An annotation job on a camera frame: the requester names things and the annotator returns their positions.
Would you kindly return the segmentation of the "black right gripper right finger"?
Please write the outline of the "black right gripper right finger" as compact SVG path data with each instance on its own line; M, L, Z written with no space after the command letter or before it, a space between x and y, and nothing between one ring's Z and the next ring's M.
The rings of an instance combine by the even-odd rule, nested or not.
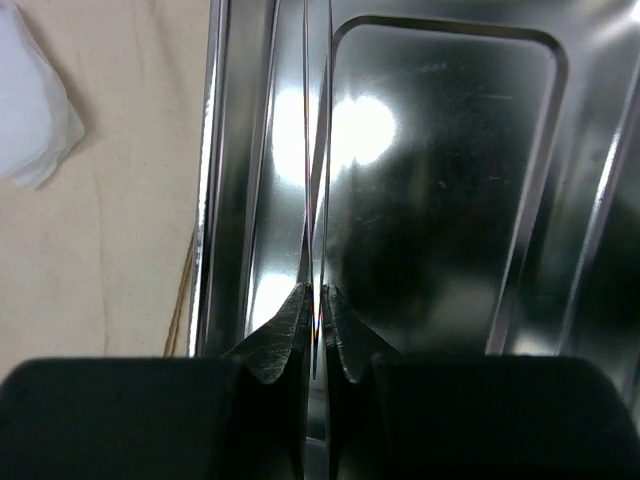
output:
M336 286L322 287L321 310L326 358L337 355L337 369L349 383L362 381L375 355L399 354L358 317Z

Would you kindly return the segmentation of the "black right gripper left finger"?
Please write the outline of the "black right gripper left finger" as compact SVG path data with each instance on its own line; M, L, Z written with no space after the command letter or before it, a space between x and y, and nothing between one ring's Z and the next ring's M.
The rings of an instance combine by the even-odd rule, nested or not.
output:
M310 345L311 300L311 285L296 284L276 314L222 358L241 362L261 384L275 383Z

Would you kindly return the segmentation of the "steel tweezers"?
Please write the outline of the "steel tweezers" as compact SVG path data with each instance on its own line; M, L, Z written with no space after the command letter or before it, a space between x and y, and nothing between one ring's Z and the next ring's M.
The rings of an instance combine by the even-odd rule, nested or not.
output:
M317 110L316 136L311 136L311 84L310 84L310 35L311 7L308 1L302 8L302 86L303 86L303 134L304 134L304 188L305 188L305 230L303 239L303 258L307 283L310 286L311 300L311 372L317 377L318 352L320 350L320 327L322 320L321 290L324 282L325 262L314 266L314 232L318 221L318 209L321 202L329 200L327 188L330 183L331 130L333 110L333 3L326 3L327 9L327 45L324 64L322 90Z

